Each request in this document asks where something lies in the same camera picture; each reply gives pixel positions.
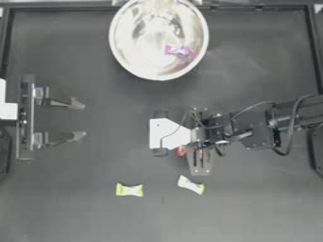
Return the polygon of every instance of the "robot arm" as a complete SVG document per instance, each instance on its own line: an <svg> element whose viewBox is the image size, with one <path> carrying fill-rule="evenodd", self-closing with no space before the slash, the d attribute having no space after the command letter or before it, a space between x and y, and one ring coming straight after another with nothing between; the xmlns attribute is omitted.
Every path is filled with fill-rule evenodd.
<svg viewBox="0 0 323 242"><path fill-rule="evenodd" d="M185 122L178 125L166 116L150 120L150 148L161 154L185 146L193 175L209 175L215 151L221 155L219 148L233 142L242 142L246 149L270 148L278 154L289 155L294 132L322 127L323 95L306 95L284 103L262 102L226 115L190 109L190 115L190 129L183 127ZM285 150L284 132L289 135Z"/></svg>

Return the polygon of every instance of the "black cable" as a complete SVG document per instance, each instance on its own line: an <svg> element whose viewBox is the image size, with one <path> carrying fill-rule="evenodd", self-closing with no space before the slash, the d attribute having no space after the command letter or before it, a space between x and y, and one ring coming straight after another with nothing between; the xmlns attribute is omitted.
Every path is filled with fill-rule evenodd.
<svg viewBox="0 0 323 242"><path fill-rule="evenodd" d="M181 124L178 125L177 130L175 130L173 133L167 134L166 136L163 136L163 137L161 138L161 148L163 148L163 141L165 141L165 139L166 139L167 137L173 136L174 134L177 134L177 132L179 131L181 127L185 125L185 122L186 122L186 119L187 119L187 114L189 114L189 111L185 112L185 115L183 115L183 117L182 117L182 121L181 121Z"/></svg>
<svg viewBox="0 0 323 242"><path fill-rule="evenodd" d="M290 117L290 123L289 123L289 142L288 142L288 148L286 150L281 150L280 148L274 148L274 152L282 156L288 156L292 152L292 147L293 147L293 138L294 138L294 129L296 129L296 118L298 114L298 109L302 104L302 102L313 97L314 95L305 95L300 97L294 103L293 111L292 111L292 117Z"/></svg>
<svg viewBox="0 0 323 242"><path fill-rule="evenodd" d="M249 112L250 110L256 109L257 107L265 105L265 104L272 104L274 105L276 103L274 102L269 102L269 101L265 101L265 102L260 102L251 106L249 106L246 109L243 109L241 112L238 112L233 117L231 117L231 121L234 121L242 114L245 114L246 112Z"/></svg>

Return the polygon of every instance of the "metal bowl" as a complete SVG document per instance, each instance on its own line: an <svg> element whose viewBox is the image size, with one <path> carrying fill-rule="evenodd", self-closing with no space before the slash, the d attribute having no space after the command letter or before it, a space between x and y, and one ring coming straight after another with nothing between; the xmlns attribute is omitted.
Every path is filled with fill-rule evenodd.
<svg viewBox="0 0 323 242"><path fill-rule="evenodd" d="M109 32L118 62L139 78L170 80L187 74L209 46L209 26L187 0L131 0Z"/></svg>

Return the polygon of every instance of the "metal bracket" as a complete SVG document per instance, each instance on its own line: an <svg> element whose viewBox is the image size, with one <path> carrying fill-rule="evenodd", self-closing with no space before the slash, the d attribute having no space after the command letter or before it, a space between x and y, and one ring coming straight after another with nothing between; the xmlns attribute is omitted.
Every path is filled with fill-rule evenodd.
<svg viewBox="0 0 323 242"><path fill-rule="evenodd" d="M213 171L215 150L213 147L199 147L190 144L187 148L187 161L193 176L207 176Z"/></svg>
<svg viewBox="0 0 323 242"><path fill-rule="evenodd" d="M59 90L50 87L35 88L35 104L41 106L67 107L75 110L83 110L86 105L75 97L69 97Z"/></svg>
<svg viewBox="0 0 323 242"><path fill-rule="evenodd" d="M34 151L41 148L57 147L62 144L79 141L86 132L67 133L35 132L35 104L42 106L59 106L82 110L85 105L61 92L35 87L35 76L26 75L19 87L19 122L17 125L17 158L34 160Z"/></svg>

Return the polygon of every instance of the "black mat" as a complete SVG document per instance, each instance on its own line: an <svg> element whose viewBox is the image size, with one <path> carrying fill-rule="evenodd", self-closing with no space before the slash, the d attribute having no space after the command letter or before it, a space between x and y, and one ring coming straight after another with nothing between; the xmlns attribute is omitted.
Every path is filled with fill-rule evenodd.
<svg viewBox="0 0 323 242"><path fill-rule="evenodd" d="M198 68L166 83L137 78L115 61L107 31L114 12L19 12L14 18L10 95L23 74L87 104L83 112L38 109L38 130L86 130L81 144L15 163L0 186L0 240L314 241L322 235L323 182L310 169L304 134L293 154L235 144L214 163L201 197L177 187L185 162L149 150L155 109L198 105L215 112L316 93L302 11L205 12L211 43ZM115 196L143 183L146 197Z"/></svg>

